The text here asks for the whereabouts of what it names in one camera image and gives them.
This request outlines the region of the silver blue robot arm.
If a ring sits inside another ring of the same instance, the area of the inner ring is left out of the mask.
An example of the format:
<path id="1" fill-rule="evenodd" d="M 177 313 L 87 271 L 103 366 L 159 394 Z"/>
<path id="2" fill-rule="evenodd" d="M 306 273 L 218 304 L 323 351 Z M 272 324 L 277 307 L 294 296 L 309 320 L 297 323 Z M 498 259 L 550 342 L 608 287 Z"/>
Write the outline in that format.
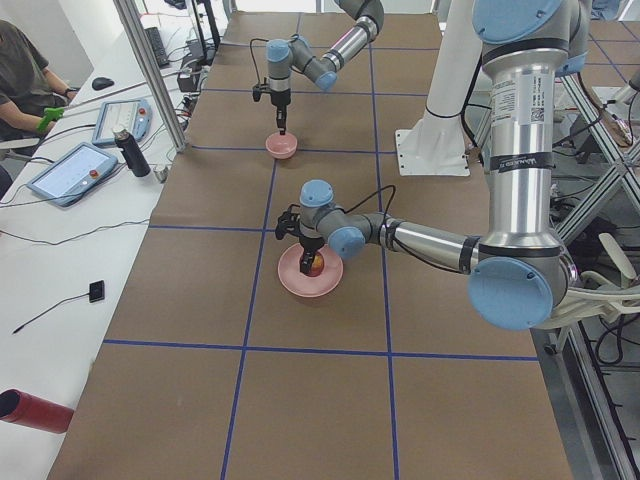
<path id="1" fill-rule="evenodd" d="M 253 87 L 253 98 L 270 96 L 276 108 L 278 133 L 287 131 L 287 107 L 291 103 L 291 73 L 296 70 L 320 90 L 331 90 L 338 72 L 379 35 L 384 24 L 384 7 L 379 0 L 338 1 L 355 24 L 323 55 L 317 56 L 309 42 L 296 34 L 288 39 L 273 39 L 266 43 L 267 75 Z"/>
<path id="2" fill-rule="evenodd" d="M 473 6 L 481 65 L 492 83 L 485 235 L 457 235 L 385 213 L 350 215 L 334 202 L 329 183 L 311 180 L 300 193 L 300 271 L 310 271 L 323 247 L 349 259 L 376 244 L 466 275 L 473 308 L 497 327 L 564 324 L 561 309 L 575 272 L 549 222 L 554 83 L 582 68 L 590 11 L 587 1 L 478 1 Z"/>

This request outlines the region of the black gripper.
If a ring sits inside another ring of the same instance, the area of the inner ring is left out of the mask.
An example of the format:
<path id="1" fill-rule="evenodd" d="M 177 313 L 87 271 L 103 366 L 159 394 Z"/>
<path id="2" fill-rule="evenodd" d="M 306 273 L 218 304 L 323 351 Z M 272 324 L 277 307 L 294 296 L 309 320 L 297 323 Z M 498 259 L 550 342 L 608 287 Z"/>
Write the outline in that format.
<path id="1" fill-rule="evenodd" d="M 291 104 L 291 90 L 270 91 L 271 104 L 276 107 L 276 125 L 280 135 L 287 132 L 287 106 Z"/>
<path id="2" fill-rule="evenodd" d="M 303 253 L 299 259 L 299 270 L 302 274 L 310 274 L 313 268 L 315 254 L 324 246 L 322 237 L 301 236 L 299 239 Z"/>

